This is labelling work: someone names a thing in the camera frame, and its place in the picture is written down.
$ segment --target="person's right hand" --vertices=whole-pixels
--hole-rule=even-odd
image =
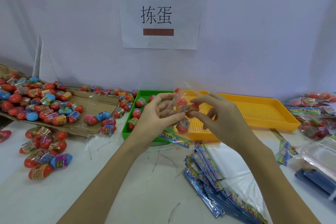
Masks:
[[[191,103],[207,103],[213,106],[208,114],[191,112],[191,115],[204,123],[207,128],[223,143],[238,153],[258,138],[254,135],[235,103],[216,93],[209,93],[190,100]]]

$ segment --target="green tray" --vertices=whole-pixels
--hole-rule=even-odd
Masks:
[[[131,110],[130,110],[130,112],[129,112],[129,114],[128,114],[128,118],[127,118],[127,120],[126,120],[126,123],[125,123],[125,125],[124,125],[124,128],[123,128],[123,130],[122,130],[122,132],[121,132],[121,135],[123,136],[124,140],[126,140],[126,138],[129,137],[129,135],[131,134],[131,131],[128,129],[128,123],[127,123],[127,122],[128,122],[130,119],[132,119],[132,113],[133,113],[133,110],[134,110],[135,108],[137,108],[137,107],[135,106],[135,102],[136,102],[139,98],[143,98],[143,99],[146,100],[146,103],[149,103],[149,101],[148,101],[149,97],[152,96],[152,95],[157,95],[157,94],[159,94],[159,93],[173,93],[173,91],[165,91],[165,90],[139,90],[139,92],[138,92],[138,94],[137,94],[137,96],[136,96],[136,98],[135,98],[135,100],[134,100],[134,104],[133,104],[133,106],[132,106],[132,108],[131,108]],[[153,140],[153,142],[166,143],[167,140],[165,140],[165,139],[163,139],[163,138],[161,138],[161,137],[158,136],[157,138],[155,138],[155,139]]]

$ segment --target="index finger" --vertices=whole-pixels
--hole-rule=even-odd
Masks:
[[[199,96],[196,97],[194,99],[191,99],[190,102],[193,104],[202,104],[202,103],[207,103],[213,107],[218,107],[219,105],[219,101],[218,99],[210,96],[210,95],[203,95],[203,96]]]
[[[151,103],[159,104],[162,100],[167,98],[177,98],[179,95],[175,93],[159,93],[155,98],[151,101]]]

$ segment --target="table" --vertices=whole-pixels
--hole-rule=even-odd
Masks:
[[[13,132],[12,136],[0,144],[0,223],[56,223],[122,144],[120,132],[125,121],[126,117],[117,120],[117,130],[111,137],[72,136],[65,151],[73,155],[72,163],[40,181],[27,178],[29,170],[23,166],[26,155],[18,153],[27,141],[25,132],[33,125],[11,123],[6,129]],[[274,153],[278,152],[279,140],[268,129],[253,131]],[[293,145],[307,141],[298,131],[280,133]],[[193,147],[161,145],[143,153],[128,172],[106,223],[168,223],[169,219],[170,224],[240,223],[230,216],[215,219],[181,174],[183,160],[192,152]],[[296,179],[294,170],[281,169],[317,218],[322,223],[334,223],[336,205]]]

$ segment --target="forearm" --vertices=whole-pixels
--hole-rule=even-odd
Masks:
[[[139,154],[125,141],[57,224],[104,223]]]
[[[274,224],[319,223],[288,182],[267,146],[258,140],[246,147],[241,156],[259,186]]]

